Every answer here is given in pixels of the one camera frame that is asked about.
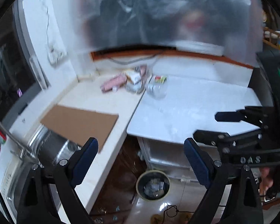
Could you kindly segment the person right hand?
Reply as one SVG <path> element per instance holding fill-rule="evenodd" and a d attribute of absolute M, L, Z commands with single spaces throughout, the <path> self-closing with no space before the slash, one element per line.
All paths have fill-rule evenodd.
<path fill-rule="evenodd" d="M 259 192 L 261 195 L 264 195 L 266 191 L 272 187 L 273 185 L 273 179 L 270 176 L 270 168 L 268 167 L 263 167 L 260 168 L 260 173 L 261 173 L 261 178 L 262 182 L 259 185 Z"/>

